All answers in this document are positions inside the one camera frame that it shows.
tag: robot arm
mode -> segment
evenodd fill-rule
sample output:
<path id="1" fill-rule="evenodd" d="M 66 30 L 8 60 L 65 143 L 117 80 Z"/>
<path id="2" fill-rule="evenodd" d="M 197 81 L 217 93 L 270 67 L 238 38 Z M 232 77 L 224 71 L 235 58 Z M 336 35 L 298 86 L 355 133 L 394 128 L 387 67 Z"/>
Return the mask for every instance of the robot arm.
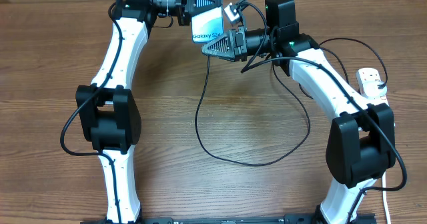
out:
<path id="1" fill-rule="evenodd" d="M 92 142 L 94 150 L 114 162 L 112 169 L 109 160 L 99 156 L 108 195 L 108 212 L 103 223 L 142 223 L 133 172 L 133 154 L 141 133 L 141 117 L 131 87 L 139 55 L 149 39 L 156 17 L 175 16 L 179 25 L 189 25 L 191 17 L 222 6 L 222 0 L 205 1 L 210 4 L 201 5 L 199 0 L 116 1 L 112 16 L 121 29 L 123 39 L 114 70 L 99 95 L 84 105 L 105 81 L 113 65 L 119 47 L 119 30 L 115 25 L 101 69 L 90 87 L 80 86 L 76 93 L 86 140 Z M 114 111 L 97 108 L 103 105 L 113 105 Z"/>
<path id="2" fill-rule="evenodd" d="M 202 53 L 228 61 L 245 61 L 250 55 L 270 53 L 273 58 L 297 57 L 320 64 L 338 80 L 357 105 L 368 112 L 394 144 L 393 113 L 386 100 L 367 99 L 353 90 L 328 63 L 319 45 L 309 35 L 299 33 L 294 0 L 266 0 L 266 24 L 269 27 L 266 36 L 263 35 L 264 29 L 247 30 L 239 5 L 230 3 L 225 14 L 232 24 L 242 22 L 243 25 L 204 45 Z M 313 223 L 346 223 L 360 189 L 372 186 L 387 168 L 393 167 L 396 157 L 324 70 L 294 59 L 276 59 L 273 64 L 306 88 L 331 122 L 326 163 L 334 179 L 326 199 L 312 217 Z M 249 69 L 247 65 L 242 72 Z M 374 82 L 372 87 L 378 88 L 378 84 L 382 83 Z M 359 130 L 370 134 L 360 139 Z M 362 198 L 363 195 L 351 213 L 351 221 L 356 220 Z M 292 220 L 286 215 L 284 219 Z"/>

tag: wire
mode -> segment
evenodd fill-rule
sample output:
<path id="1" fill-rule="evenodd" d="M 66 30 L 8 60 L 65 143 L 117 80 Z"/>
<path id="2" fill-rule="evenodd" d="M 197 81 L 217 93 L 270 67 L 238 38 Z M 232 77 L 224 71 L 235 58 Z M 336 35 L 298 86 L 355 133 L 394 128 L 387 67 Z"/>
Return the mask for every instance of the wire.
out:
<path id="1" fill-rule="evenodd" d="M 276 38 L 274 37 L 274 33 L 277 31 L 277 29 L 279 29 L 279 27 L 275 26 L 270 31 L 270 48 L 272 49 L 271 53 L 277 53 L 276 48 L 274 47 L 274 43 L 276 42 Z"/>
<path id="2" fill-rule="evenodd" d="M 381 177 L 381 183 L 382 183 L 382 187 L 386 187 L 386 172 L 384 172 L 384 174 Z M 386 213 L 387 224 L 392 224 L 392 220 L 390 218 L 390 212 L 388 211 L 387 192 L 385 191 L 382 192 L 382 203 L 384 205 L 384 211 Z"/>
<path id="3" fill-rule="evenodd" d="M 160 26 L 154 26 L 153 28 L 170 28 L 173 26 L 173 17 L 171 17 L 171 22 L 169 23 L 169 25 L 167 27 L 160 27 Z"/>
<path id="4" fill-rule="evenodd" d="M 300 90 L 302 91 L 302 93 L 304 93 L 304 95 L 306 95 L 308 98 L 310 98 L 310 99 L 313 99 L 313 97 L 310 95 L 310 94 L 308 94 L 307 92 L 306 92 L 306 90 L 304 90 L 303 88 L 302 88 L 302 86 L 301 86 L 301 84 L 299 84 L 298 83 L 298 86 L 300 86 Z"/>
<path id="5" fill-rule="evenodd" d="M 320 49 L 322 49 L 322 50 L 324 50 L 324 51 L 327 51 L 327 52 L 329 52 L 329 53 L 331 53 L 337 60 L 338 60 L 338 62 L 340 63 L 340 65 L 341 65 L 341 68 L 342 68 L 342 71 L 344 72 L 344 76 L 346 77 L 346 82 L 348 83 L 348 84 L 350 84 L 350 81 L 348 80 L 348 75 L 347 75 L 347 71 L 346 71 L 346 68 L 344 67 L 344 64 L 342 64 L 342 62 L 341 62 L 341 59 L 333 52 L 333 51 L 331 51 L 331 50 L 329 50 L 329 49 L 327 49 L 327 48 L 325 48 L 325 47 L 320 47 Z"/>
<path id="6" fill-rule="evenodd" d="M 77 152 L 69 150 L 65 146 L 65 133 L 67 132 L 68 127 L 73 122 L 73 120 L 75 119 L 75 117 L 77 116 L 77 114 L 79 114 L 79 112 L 83 109 L 83 107 L 85 107 L 90 101 L 92 101 L 93 98 L 95 98 L 96 96 L 98 96 L 99 93 L 101 92 L 101 90 L 107 85 L 107 83 L 108 83 L 108 81 L 109 81 L 109 79 L 111 77 L 111 74 L 113 73 L 115 64 L 117 63 L 117 60 L 119 59 L 120 50 L 121 50 L 121 46 L 122 46 L 122 43 L 123 43 L 123 35 L 122 35 L 122 32 L 121 32 L 119 24 L 113 18 L 113 15 L 112 15 L 112 12 L 111 12 L 113 10 L 113 8 L 117 4 L 118 4 L 118 1 L 116 0 L 116 2 L 113 3 L 108 8 L 108 16 L 113 21 L 114 25 L 116 26 L 116 28 L 117 28 L 117 30 L 119 32 L 119 46 L 117 48 L 117 52 L 115 53 L 115 57 L 114 57 L 113 63 L 111 64 L 111 67 L 110 67 L 110 69 L 109 69 L 109 71 L 108 71 L 108 73 L 107 73 L 107 75 L 105 77 L 104 82 L 68 118 L 67 122 L 65 123 L 64 127 L 62 128 L 61 136 L 59 138 L 59 142 L 61 144 L 62 149 L 66 153 L 68 153 L 70 155 L 74 155 L 74 156 L 102 156 L 102 157 L 106 158 L 109 161 L 109 164 L 111 165 L 111 172 L 113 174 L 113 188 L 114 188 L 115 206 L 117 207 L 117 218 L 119 219 L 119 224 L 121 224 L 121 212 L 120 212 L 119 199 L 118 199 L 118 194 L 117 194 L 117 179 L 116 179 L 116 176 L 115 176 L 115 168 L 114 168 L 114 161 L 113 161 L 113 159 L 111 159 L 111 157 L 109 155 L 106 155 L 106 154 L 100 153 L 100 152 L 98 152 L 98 153 L 77 153 Z"/>
<path id="7" fill-rule="evenodd" d="M 360 43 L 360 44 L 364 45 L 365 47 L 369 48 L 369 50 L 371 50 L 375 54 L 375 56 L 378 58 L 378 60 L 381 63 L 382 68 L 384 69 L 384 73 L 386 74 L 386 81 L 383 84 L 379 85 L 379 89 L 385 88 L 385 86 L 387 85 L 387 81 L 388 81 L 387 68 L 386 68 L 384 62 L 382 61 L 380 55 L 372 47 L 370 47 L 368 44 L 366 44 L 363 41 L 359 41 L 357 39 L 347 38 L 347 37 L 335 37 L 335 38 L 331 38 L 331 39 L 328 39 L 328 40 L 325 40 L 325 41 L 321 42 L 319 45 L 322 45 L 322 44 L 327 43 L 329 41 L 335 41 L 335 40 L 355 41 L 355 42 Z"/>
<path id="8" fill-rule="evenodd" d="M 331 51 L 331 50 L 329 50 L 329 49 L 327 49 L 327 48 L 324 48 L 324 47 L 320 47 L 320 49 L 322 49 L 323 51 L 327 51 L 327 52 L 329 52 L 329 53 L 331 53 L 337 60 L 338 60 L 338 62 L 340 63 L 340 65 L 341 65 L 341 68 L 342 68 L 342 71 L 344 72 L 344 76 L 346 77 L 346 82 L 348 83 L 348 84 L 350 84 L 350 81 L 348 80 L 348 75 L 347 75 L 347 71 L 346 71 L 346 68 L 344 67 L 344 64 L 342 64 L 342 62 L 341 62 L 341 59 L 333 52 L 333 51 Z M 311 95 L 309 95 L 307 92 L 306 92 L 306 90 L 304 90 L 304 88 L 302 88 L 302 86 L 301 86 L 301 84 L 299 84 L 298 83 L 298 86 L 300 87 L 300 90 L 302 91 L 302 93 L 304 93 L 304 95 L 305 96 L 307 96 L 308 98 L 310 98 L 310 99 L 313 99 L 313 97 L 311 96 Z"/>
<path id="9" fill-rule="evenodd" d="M 261 12 L 261 10 L 257 7 L 257 6 L 255 6 L 254 4 L 252 4 L 252 3 L 250 3 L 250 2 L 243 2 L 243 3 L 240 3 L 240 6 L 244 6 L 244 5 L 246 5 L 246 6 L 251 6 L 252 8 L 254 8 L 255 9 L 255 11 L 257 11 L 258 12 L 258 14 L 260 14 L 260 17 L 262 18 L 262 21 L 264 22 L 264 37 L 262 38 L 262 41 L 261 41 L 261 43 L 260 43 L 260 46 L 258 47 L 258 49 L 256 50 L 256 52 L 255 52 L 255 55 L 253 55 L 252 57 L 251 57 L 251 59 L 249 59 L 249 61 L 248 61 L 248 63 L 246 63 L 246 65 L 243 67 L 243 69 L 240 71 L 241 73 L 244 73 L 245 71 L 246 71 L 246 69 L 252 64 L 252 62 L 254 61 L 254 59 L 258 56 L 258 54 L 260 53 L 260 51 L 261 51 L 261 48 L 262 48 L 262 46 L 264 45 L 264 42 L 265 42 L 265 40 L 266 40 L 266 38 L 267 38 L 267 20 L 266 20 L 266 18 L 264 17 L 264 14 L 262 14 L 262 12 Z"/>
<path id="10" fill-rule="evenodd" d="M 347 219 L 347 223 L 350 223 L 350 219 L 352 218 L 352 213 L 355 210 L 362 194 L 365 194 L 365 192 L 369 191 L 369 190 L 377 190 L 377 191 L 399 191 L 401 190 L 407 180 L 408 180 L 408 174 L 406 172 L 406 168 L 405 168 L 405 164 L 403 162 L 402 157 L 400 156 L 399 152 L 396 150 L 396 148 L 394 147 L 394 145 L 391 143 L 391 141 L 387 138 L 386 134 L 384 134 L 384 132 L 381 130 L 381 128 L 378 126 L 378 124 L 367 114 L 367 112 L 365 110 L 363 110 L 363 108 L 361 108 L 359 106 L 359 104 L 357 104 L 357 102 L 354 101 L 354 99 L 350 96 L 350 94 L 348 94 L 348 92 L 344 89 L 344 87 L 341 85 L 341 83 L 336 79 L 336 77 L 329 71 L 327 70 L 323 65 L 321 64 L 317 64 L 313 61 L 309 61 L 307 59 L 302 59 L 299 57 L 276 57 L 273 59 L 268 59 L 268 60 L 264 60 L 264 61 L 260 61 L 258 63 L 253 64 L 250 69 L 253 69 L 255 67 L 258 67 L 260 65 L 269 63 L 271 61 L 281 61 L 281 60 L 296 60 L 296 61 L 302 61 L 304 63 L 313 65 L 315 67 L 317 67 L 318 69 L 321 69 L 322 71 L 324 71 L 326 74 L 328 74 L 330 76 L 330 78 L 334 81 L 334 83 L 338 86 L 338 88 L 341 90 L 341 92 L 347 97 L 347 100 L 355 107 L 357 108 L 357 110 L 359 110 L 361 112 L 361 114 L 363 114 L 363 116 L 366 118 L 366 120 L 369 122 L 370 126 L 373 127 L 379 134 L 380 136 L 382 136 L 382 138 L 384 138 L 385 142 L 387 143 L 387 145 L 389 146 L 389 148 L 391 148 L 393 154 L 395 154 L 396 159 L 399 162 L 400 168 L 402 170 L 402 182 L 397 186 L 397 187 L 364 187 L 361 188 L 359 194 L 356 197 L 356 200 L 353 202 L 352 208 L 350 209 L 350 212 L 348 213 L 348 219 Z"/>
<path id="11" fill-rule="evenodd" d="M 308 138 L 308 135 L 310 134 L 310 129 L 311 129 L 311 123 L 310 123 L 310 118 L 308 117 L 308 112 L 307 112 L 307 110 L 306 110 L 306 108 L 304 107 L 304 105 L 302 104 L 302 102 L 296 97 L 296 95 L 294 94 L 294 93 L 292 93 L 291 92 L 291 90 L 289 90 L 281 81 L 280 81 L 280 79 L 279 79 L 279 77 L 277 76 L 277 74 L 276 74 L 276 70 L 274 69 L 274 66 L 273 66 L 273 72 L 274 72 L 274 76 L 276 77 L 276 79 L 279 81 L 279 83 L 283 86 L 283 87 L 285 87 L 285 89 L 286 90 L 288 90 L 289 91 L 289 93 L 291 94 L 291 95 L 293 95 L 294 97 L 295 97 L 295 99 L 298 101 L 298 103 L 300 103 L 300 105 L 301 105 L 301 107 L 302 107 L 302 109 L 304 110 L 304 113 L 306 114 L 306 117 L 307 117 L 307 122 L 308 122 L 308 127 L 307 127 L 307 134 L 306 134 L 306 136 L 302 139 L 302 141 L 300 142 L 300 143 L 298 143 L 298 145 L 296 145 L 291 151 L 288 151 L 285 155 L 283 155 L 283 156 L 281 156 L 280 158 L 278 158 L 278 159 L 276 159 L 276 160 L 274 160 L 274 161 L 270 161 L 270 162 L 268 162 L 268 163 L 256 163 L 256 164 L 253 164 L 253 163 L 244 163 L 244 162 L 241 162 L 241 161 L 234 161 L 234 160 L 231 160 L 231 159 L 225 159 L 225 158 L 222 158 L 222 157 L 217 157 L 217 156 L 215 156 L 215 155 L 213 155 L 213 154 L 211 154 L 206 148 L 205 148 L 205 146 L 203 145 L 203 143 L 201 142 L 201 139 L 200 139 L 200 135 L 199 135 L 199 130 L 198 130 L 198 128 L 197 128 L 197 116 L 199 115 L 199 110 L 200 110 L 200 106 L 201 106 L 201 103 L 203 102 L 203 97 L 205 96 L 205 92 L 206 92 L 206 87 L 207 87 L 207 81 L 209 80 L 209 64 L 210 64 L 210 56 L 208 56 L 207 57 L 207 69 L 206 69 L 206 80 L 205 80 L 205 85 L 204 85 L 204 87 L 203 87 L 203 91 L 202 91 L 202 93 L 201 93 L 201 97 L 200 97 L 200 101 L 199 101 L 199 105 L 197 105 L 197 109 L 196 109 L 196 111 L 195 111 L 195 117 L 194 117 L 194 126 L 195 126 L 195 134 L 197 135 L 197 139 L 199 140 L 199 143 L 200 143 L 200 146 L 201 146 L 201 148 L 208 154 L 208 155 L 210 155 L 211 157 L 213 157 L 213 158 L 215 158 L 215 159 L 218 159 L 218 160 L 221 160 L 221 161 L 228 161 L 228 162 L 231 162 L 231 163 L 236 163 L 236 164 L 240 164 L 240 165 L 245 165 L 245 166 L 248 166 L 248 167 L 265 167 L 265 166 L 268 166 L 268 165 L 271 165 L 271 164 L 274 164 L 274 163 L 277 163 L 278 161 L 280 161 L 280 160 L 282 160 L 283 158 L 285 158 L 285 157 L 287 157 L 288 155 L 290 155 L 290 154 L 292 154 L 298 147 L 300 147 L 301 145 L 302 145 L 302 143 L 304 143 L 304 141 Z"/>

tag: wooden table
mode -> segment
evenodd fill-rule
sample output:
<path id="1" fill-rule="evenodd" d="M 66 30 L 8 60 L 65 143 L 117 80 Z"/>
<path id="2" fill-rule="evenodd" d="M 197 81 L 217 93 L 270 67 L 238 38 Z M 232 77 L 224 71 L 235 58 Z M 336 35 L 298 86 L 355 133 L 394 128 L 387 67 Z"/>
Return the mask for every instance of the wooden table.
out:
<path id="1" fill-rule="evenodd" d="M 250 0 L 263 6 L 264 0 Z M 59 133 L 76 108 L 75 90 L 97 73 L 111 37 L 110 3 L 0 5 L 0 223 L 79 223 L 107 210 L 96 157 L 72 157 Z M 388 194 L 394 223 L 427 218 L 427 0 L 296 0 L 301 32 L 318 41 L 353 37 L 384 58 L 396 146 L 409 174 L 407 187 Z M 260 27 L 252 10 L 249 28 Z M 159 25 L 166 24 L 161 20 Z M 206 155 L 194 114 L 206 71 L 191 29 L 154 29 L 139 58 L 133 95 L 143 129 L 135 153 L 138 196 L 145 217 L 253 217 L 311 213 L 332 176 L 325 162 L 330 124 L 322 110 L 280 73 L 312 121 L 308 140 L 269 167 L 242 167 Z M 344 62 L 350 82 L 363 67 L 382 69 L 365 47 L 325 45 Z M 330 58 L 333 66 L 342 72 Z M 213 59 L 199 130 L 215 155 L 257 163 L 292 149 L 306 134 L 304 112 L 274 79 L 269 65 L 240 74 L 243 63 Z M 90 151 L 79 119 L 66 136 L 70 149 Z M 399 184 L 400 168 L 387 171 Z M 360 208 L 384 222 L 381 193 Z"/>

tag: white cable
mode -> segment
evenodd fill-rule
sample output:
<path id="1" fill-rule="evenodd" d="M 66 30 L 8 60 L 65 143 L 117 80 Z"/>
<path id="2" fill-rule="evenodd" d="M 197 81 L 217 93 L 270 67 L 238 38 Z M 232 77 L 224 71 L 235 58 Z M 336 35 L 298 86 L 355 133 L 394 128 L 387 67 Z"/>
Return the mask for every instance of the white cable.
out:
<path id="1" fill-rule="evenodd" d="M 386 172 L 381 177 L 382 187 L 386 187 Z M 390 212 L 388 211 L 388 204 L 387 204 L 387 192 L 382 192 L 382 203 L 384 204 L 384 211 L 386 212 L 386 219 L 387 224 L 392 224 L 392 220 L 390 218 Z"/>
<path id="2" fill-rule="evenodd" d="M 169 17 L 169 0 L 167 0 L 167 5 L 166 5 L 166 16 Z"/>

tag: white power strip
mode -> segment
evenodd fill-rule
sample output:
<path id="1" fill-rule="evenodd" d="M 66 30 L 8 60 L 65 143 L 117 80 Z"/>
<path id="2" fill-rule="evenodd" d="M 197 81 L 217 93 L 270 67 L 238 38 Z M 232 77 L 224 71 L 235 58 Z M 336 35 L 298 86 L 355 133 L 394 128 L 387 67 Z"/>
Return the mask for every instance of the white power strip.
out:
<path id="1" fill-rule="evenodd" d="M 359 92 L 362 96 L 372 101 L 372 104 L 378 105 L 386 103 L 388 105 L 386 93 L 387 86 L 379 89 L 378 85 L 383 84 L 380 74 L 374 68 L 362 68 L 356 73 L 356 78 L 359 84 Z M 382 187 L 386 187 L 386 173 L 384 172 L 382 178 Z M 391 224 L 390 212 L 388 211 L 387 194 L 382 192 L 382 202 L 384 204 L 384 211 L 386 213 L 387 224 Z"/>

